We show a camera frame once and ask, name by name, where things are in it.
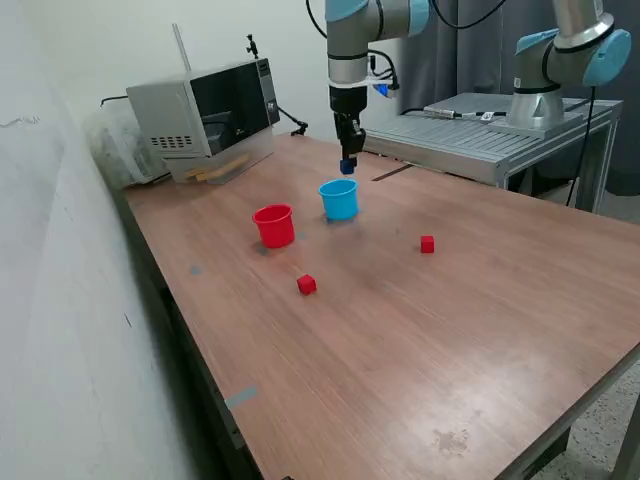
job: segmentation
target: blue cup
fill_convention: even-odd
[[[324,202],[324,211],[329,220],[349,220],[358,214],[358,182],[340,178],[325,183],[318,193]]]

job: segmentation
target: red cube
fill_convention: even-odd
[[[311,275],[304,275],[298,279],[298,289],[303,295],[310,295],[316,291],[316,281]]]
[[[433,253],[436,251],[436,241],[432,236],[420,238],[420,251],[422,253]]]

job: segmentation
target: floor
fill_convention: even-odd
[[[564,203],[568,189],[547,197]],[[601,215],[640,224],[640,196],[606,194]],[[571,429],[567,451],[534,480],[604,480],[613,470],[618,451],[640,392],[640,362],[631,368]]]

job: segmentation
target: black cable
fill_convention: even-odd
[[[309,128],[309,124],[306,122],[302,122],[300,120],[298,120],[296,117],[294,117],[293,115],[291,115],[290,113],[288,113],[286,110],[284,110],[281,106],[278,105],[278,111],[280,111],[280,113],[282,113],[284,116],[286,116],[289,120],[291,120],[293,123],[295,123],[296,125],[298,125],[298,127],[300,127],[298,130],[294,130],[293,132],[291,132],[291,136],[294,137],[296,135],[304,135],[307,131],[307,128]]]
[[[311,11],[310,0],[306,0],[306,6],[307,6],[307,13],[309,14],[309,18],[311,19],[311,23],[313,23],[313,26],[316,27],[316,30],[318,31],[318,33],[320,35],[322,35],[324,38],[327,38],[327,34],[324,33],[324,31],[322,30],[320,25],[318,25],[318,22],[316,22],[315,17],[313,16],[313,12]],[[387,62],[389,62],[389,68],[391,68],[391,74],[392,74],[392,78],[393,78],[393,86],[397,88],[397,86],[398,86],[398,75],[396,74],[396,66],[393,63],[393,60],[391,60],[391,57],[389,55],[387,55],[386,53],[384,53],[383,51],[381,51],[381,50],[372,50],[372,49],[370,49],[368,52],[369,53],[373,53],[374,55],[380,55]]]
[[[449,26],[449,27],[451,27],[451,28],[453,28],[455,30],[466,30],[467,28],[475,27],[479,23],[484,22],[487,18],[489,18],[491,15],[493,15],[498,10],[500,10],[500,7],[502,7],[502,5],[507,3],[507,0],[500,0],[500,2],[495,7],[493,7],[491,10],[489,10],[489,13],[487,13],[483,17],[480,17],[475,22],[469,23],[467,25],[455,25],[455,24],[449,22],[449,20],[447,20],[446,18],[444,18],[444,16],[442,15],[442,12],[440,11],[440,5],[438,5],[438,0],[430,0],[430,1],[431,1],[431,6],[435,10],[436,14],[438,15],[438,18],[440,18],[442,23],[444,23],[445,25],[447,25],[447,26]]]
[[[591,87],[591,100],[589,103],[589,117],[587,118],[587,131],[584,133],[584,140],[582,140],[582,147],[580,148],[580,157],[578,160],[578,167],[576,173],[573,176],[573,183],[571,184],[571,190],[569,190],[569,198],[567,198],[566,206],[571,204],[571,198],[573,197],[573,189],[576,187],[578,177],[580,176],[580,170],[582,170],[582,164],[584,163],[584,156],[587,152],[587,144],[589,143],[589,134],[591,133],[591,120],[593,119],[593,106],[596,103],[596,87]]]
[[[318,30],[318,33],[322,35],[324,38],[327,38],[327,34],[322,31],[322,28],[320,28],[320,25],[318,25],[318,22],[316,22],[316,19],[313,16],[313,12],[311,11],[311,5],[309,4],[309,0],[307,0],[307,13],[309,14],[309,18],[311,19],[313,26],[316,27],[316,30]]]
[[[122,100],[124,98],[129,98],[128,95],[121,95],[119,97],[107,97],[107,98],[103,98],[100,101],[100,106],[103,106],[106,102],[110,102],[111,100]]]

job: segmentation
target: plastic cup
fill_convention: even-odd
[[[269,205],[253,214],[253,221],[260,230],[260,238],[267,248],[286,247],[295,238],[293,209],[290,205]]]
[[[358,182],[340,178],[325,183],[318,193],[322,196],[324,211],[329,220],[349,220],[358,214]]]

